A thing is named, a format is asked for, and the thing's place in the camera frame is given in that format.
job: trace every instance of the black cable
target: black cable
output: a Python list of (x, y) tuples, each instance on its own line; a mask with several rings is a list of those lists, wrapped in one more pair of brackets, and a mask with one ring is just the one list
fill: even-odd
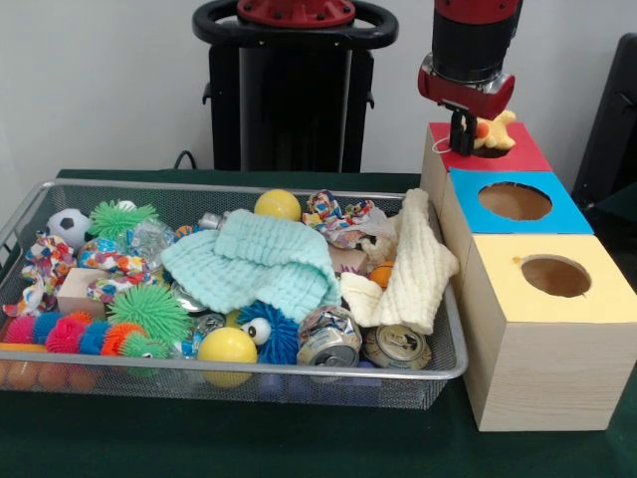
[(190, 152), (188, 149), (184, 149), (179, 153), (179, 155), (177, 156), (177, 160), (175, 161), (175, 165), (172, 166), (172, 168), (179, 169), (179, 165), (181, 164), (181, 160), (184, 156), (187, 156), (188, 159), (190, 159), (190, 165), (192, 166), (192, 168), (197, 169), (197, 161), (195, 161), (195, 156), (193, 156), (192, 152)]

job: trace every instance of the wooden block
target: wooden block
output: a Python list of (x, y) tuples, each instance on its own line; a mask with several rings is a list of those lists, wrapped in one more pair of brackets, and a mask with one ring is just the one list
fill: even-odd
[(442, 155), (433, 151), (435, 139), (430, 127), (427, 128), (427, 140), (425, 142), (425, 157), (422, 162), (422, 175), (420, 176), (420, 188), (427, 191), (429, 200), (434, 205), (438, 216), (442, 210), (442, 200), (447, 183), (447, 169)]
[(452, 168), (440, 224), (460, 262), (453, 285), (462, 284), (473, 233), (592, 234), (586, 219), (552, 172), (468, 171)]
[(87, 286), (97, 279), (109, 276), (108, 272), (98, 269), (73, 268), (58, 292), (58, 308), (63, 314), (75, 311), (86, 311), (93, 317), (104, 316), (104, 304), (87, 297)]
[(608, 426), (637, 359), (637, 296), (597, 238), (474, 235), (460, 311), (480, 430)]
[(331, 266), (337, 273), (351, 272), (353, 274), (367, 273), (367, 254), (357, 249), (339, 249), (328, 244)]
[[(509, 136), (516, 146), (501, 157), (463, 156), (449, 149), (449, 124), (432, 122), (427, 128), (427, 140), (423, 159), (420, 187), (429, 193), (436, 212), (440, 216), (448, 172), (452, 167), (484, 171), (551, 171), (550, 165), (535, 141), (521, 122), (513, 122), (507, 127)], [(447, 152), (438, 153), (437, 149)]]

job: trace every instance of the wire mesh basket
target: wire mesh basket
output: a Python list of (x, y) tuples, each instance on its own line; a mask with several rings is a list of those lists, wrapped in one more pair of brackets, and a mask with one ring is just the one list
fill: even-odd
[[(266, 189), (59, 179), (34, 188), (0, 231), (0, 244), (19, 251), (3, 268), (0, 304), (18, 301), (28, 283), (20, 277), (24, 251), (49, 217), (66, 208), (88, 213), (101, 201), (128, 199), (155, 206), (161, 220), (173, 228), (194, 224), (204, 212), (252, 209)], [(309, 191), (295, 190), (301, 203)], [(403, 195), (335, 192), (342, 204), (361, 198), (387, 213), (397, 213)], [(430, 217), (439, 234), (435, 213)], [(2, 327), (7, 318), (2, 316)], [(428, 408), (447, 380), (467, 367), (467, 352), (450, 286), (427, 338), (432, 359), (423, 370), (345, 368), (265, 363), (229, 363), (193, 359), (148, 359), (0, 351), (0, 389), (87, 394), (273, 401), (394, 408)], [(35, 380), (35, 376), (50, 380)], [(211, 382), (223, 385), (216, 386)]]

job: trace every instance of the red robot arm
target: red robot arm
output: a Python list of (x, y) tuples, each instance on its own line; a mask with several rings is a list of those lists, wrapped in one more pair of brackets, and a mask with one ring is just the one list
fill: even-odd
[(450, 144), (470, 154), (476, 117), (492, 120), (511, 99), (515, 77), (502, 66), (523, 0), (436, 0), (432, 53), (418, 75), (420, 94), (453, 111)]

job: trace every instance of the green spiky ball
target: green spiky ball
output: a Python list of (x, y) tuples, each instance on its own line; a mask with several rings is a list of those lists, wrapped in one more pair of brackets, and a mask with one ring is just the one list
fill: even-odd
[(135, 286), (117, 294), (110, 305), (112, 324), (138, 324), (152, 339), (174, 344), (188, 335), (190, 318), (163, 286)]
[(135, 227), (144, 219), (157, 217), (155, 208), (150, 204), (132, 208), (119, 207), (115, 201), (103, 201), (91, 212), (93, 224), (89, 228), (89, 234), (115, 240), (119, 234)]
[[(139, 332), (131, 332), (121, 344), (119, 352), (124, 357), (144, 359), (167, 359), (168, 346), (162, 341), (149, 339)], [(132, 376), (154, 376), (159, 373), (156, 368), (130, 366), (126, 371)]]
[(163, 341), (149, 339), (139, 332), (131, 332), (121, 344), (119, 352), (124, 357), (143, 359), (167, 359), (168, 346)]

